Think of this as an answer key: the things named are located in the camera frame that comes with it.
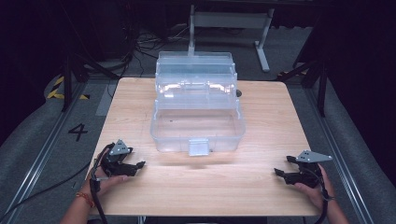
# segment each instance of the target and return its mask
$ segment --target person's arm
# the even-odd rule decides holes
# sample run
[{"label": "person's arm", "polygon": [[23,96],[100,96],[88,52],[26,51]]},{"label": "person's arm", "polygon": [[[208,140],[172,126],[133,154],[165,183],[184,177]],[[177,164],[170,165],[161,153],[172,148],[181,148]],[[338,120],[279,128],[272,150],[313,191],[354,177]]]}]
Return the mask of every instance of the person's arm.
[{"label": "person's arm", "polygon": [[[97,169],[96,173],[99,176],[105,175],[100,167]],[[112,176],[107,180],[102,180],[100,184],[101,190],[98,192],[98,197],[105,194],[112,186],[118,185],[127,179],[128,176],[126,175],[118,175]],[[93,202],[89,178],[85,180],[79,192],[86,194],[89,197],[89,200]],[[61,224],[86,224],[90,210],[91,206],[84,197],[76,197],[64,214]]]},{"label": "person's arm", "polygon": [[[326,171],[323,169],[322,166],[319,166],[320,170],[323,175],[323,180],[325,184],[325,188],[328,191],[331,197],[335,197],[334,188],[332,187],[332,183],[329,180],[329,177],[326,174]],[[314,189],[309,188],[307,185],[302,183],[296,183],[294,186],[300,192],[304,193],[308,196],[311,203],[316,206],[320,211],[323,209],[323,197],[321,194],[320,186],[317,186]],[[328,202],[328,209],[327,209],[327,219],[329,219],[329,223],[331,224],[348,224],[348,220],[346,215],[344,214],[343,210],[341,209],[340,205],[336,200],[330,200]]]}]

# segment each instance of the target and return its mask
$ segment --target wristband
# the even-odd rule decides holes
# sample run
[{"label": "wristband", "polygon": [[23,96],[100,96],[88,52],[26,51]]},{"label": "wristband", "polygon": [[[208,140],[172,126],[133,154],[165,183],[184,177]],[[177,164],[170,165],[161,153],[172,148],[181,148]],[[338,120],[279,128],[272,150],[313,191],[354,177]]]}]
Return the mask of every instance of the wristband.
[{"label": "wristband", "polygon": [[77,197],[77,198],[78,198],[78,197],[84,198],[84,199],[85,199],[85,202],[87,202],[87,204],[88,204],[90,207],[95,207],[95,203],[91,200],[91,198],[90,198],[90,196],[88,196],[88,194],[82,193],[82,192],[77,192],[77,193],[76,193],[76,197]]}]

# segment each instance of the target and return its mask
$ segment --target wooden table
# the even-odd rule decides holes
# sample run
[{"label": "wooden table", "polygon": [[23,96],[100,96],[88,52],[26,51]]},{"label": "wooden table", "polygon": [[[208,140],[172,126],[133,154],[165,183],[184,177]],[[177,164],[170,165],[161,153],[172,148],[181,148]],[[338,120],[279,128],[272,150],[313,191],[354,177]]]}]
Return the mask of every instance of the wooden table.
[{"label": "wooden table", "polygon": [[153,78],[125,77],[114,95],[93,156],[122,139],[134,148],[124,162],[143,159],[146,165],[102,198],[107,215],[318,215],[303,194],[274,173],[274,168],[297,172],[286,156],[309,149],[283,83],[238,81],[246,134],[236,151],[206,157],[156,149],[149,133],[154,84]]}]

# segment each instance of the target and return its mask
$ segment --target box latch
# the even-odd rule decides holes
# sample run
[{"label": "box latch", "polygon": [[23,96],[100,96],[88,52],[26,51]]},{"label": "box latch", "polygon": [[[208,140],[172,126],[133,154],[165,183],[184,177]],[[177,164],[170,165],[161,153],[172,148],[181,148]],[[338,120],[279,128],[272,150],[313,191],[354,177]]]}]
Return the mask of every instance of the box latch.
[{"label": "box latch", "polygon": [[207,138],[190,139],[189,154],[190,156],[209,155],[209,140]]}]

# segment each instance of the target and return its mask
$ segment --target clear plastic storage box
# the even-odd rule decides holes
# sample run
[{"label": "clear plastic storage box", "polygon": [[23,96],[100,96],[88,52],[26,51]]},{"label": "clear plastic storage box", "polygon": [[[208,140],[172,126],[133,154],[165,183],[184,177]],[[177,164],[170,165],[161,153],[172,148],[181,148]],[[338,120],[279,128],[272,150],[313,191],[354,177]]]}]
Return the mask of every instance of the clear plastic storage box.
[{"label": "clear plastic storage box", "polygon": [[245,133],[231,53],[160,52],[150,133],[159,151],[235,150]]}]

